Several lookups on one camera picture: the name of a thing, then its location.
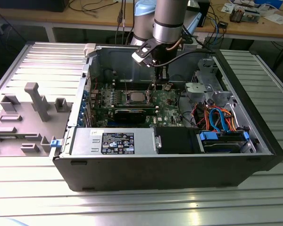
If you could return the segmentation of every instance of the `blue latch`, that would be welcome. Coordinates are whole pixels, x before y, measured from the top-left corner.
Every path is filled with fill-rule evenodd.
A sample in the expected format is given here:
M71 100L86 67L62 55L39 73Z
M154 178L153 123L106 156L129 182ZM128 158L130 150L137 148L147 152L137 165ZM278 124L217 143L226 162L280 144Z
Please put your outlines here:
M61 147L63 145L63 139L52 140L50 143L51 147Z
M245 137L246 140L249 140L249 139L250 139L250 136L249 136L249 134L248 134L247 132L244 132L243 135L244 135L244 137Z
M218 140L218 135L215 132L202 132L200 133L201 140Z

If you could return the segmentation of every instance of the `metal table surface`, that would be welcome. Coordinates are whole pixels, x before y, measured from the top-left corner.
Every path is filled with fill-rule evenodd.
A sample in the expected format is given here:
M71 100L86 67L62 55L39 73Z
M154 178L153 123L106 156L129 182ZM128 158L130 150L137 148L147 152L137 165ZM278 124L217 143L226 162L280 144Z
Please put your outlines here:
M34 79L43 81L40 93L46 94L47 99L63 96L71 102L74 99L72 92L65 94L63 89L75 89L76 73L80 70L77 66L82 67L85 61L79 53L82 49L80 44L36 43L26 46L2 78L0 97L4 90L15 84L13 78L19 78L16 80L18 86ZM25 76L31 70L21 67L32 61L36 63L35 68L38 66L35 71L43 76ZM54 61L72 64L71 74L59 71ZM47 69L55 65L53 69L57 74L46 76L46 70L40 70L42 64L46 64L43 67ZM51 82L61 81L60 78L70 81ZM46 87L50 86L55 88L55 93L48 93L51 89ZM18 96L22 96L22 101L30 101L22 93ZM48 157L0 157L0 217L14 218L30 226L52 225L55 221L60 225L97 226L283 226L283 162L271 171L254 174L238 187L73 192Z

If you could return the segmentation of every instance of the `paper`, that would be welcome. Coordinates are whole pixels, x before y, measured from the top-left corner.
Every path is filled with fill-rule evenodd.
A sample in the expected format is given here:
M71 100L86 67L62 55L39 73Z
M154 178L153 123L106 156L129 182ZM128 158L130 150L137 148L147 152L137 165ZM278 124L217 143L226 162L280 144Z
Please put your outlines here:
M278 15L278 14L272 14L272 15L266 16L264 18L266 18L267 20L270 20L274 23L277 23L277 24L283 24L283 16Z
M232 3L225 3L225 5L222 7L221 12L224 13L232 13L232 10L234 9L235 4Z

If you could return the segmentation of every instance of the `table leg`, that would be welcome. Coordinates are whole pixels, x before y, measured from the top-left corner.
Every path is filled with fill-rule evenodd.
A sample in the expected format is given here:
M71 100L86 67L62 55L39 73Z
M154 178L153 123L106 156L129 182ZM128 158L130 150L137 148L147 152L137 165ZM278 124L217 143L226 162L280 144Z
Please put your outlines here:
M45 30L46 30L46 33L47 33L48 41L49 42L57 42L56 36L53 32L53 27L50 26L50 25L45 25L44 27L45 27Z

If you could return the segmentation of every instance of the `connector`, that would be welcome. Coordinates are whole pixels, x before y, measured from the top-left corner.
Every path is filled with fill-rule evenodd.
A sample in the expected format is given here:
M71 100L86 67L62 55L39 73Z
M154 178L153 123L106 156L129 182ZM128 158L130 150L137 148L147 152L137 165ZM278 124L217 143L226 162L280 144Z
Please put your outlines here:
M120 10L119 13L118 13L118 17L117 17L117 23L121 24L122 21L123 21L123 11Z

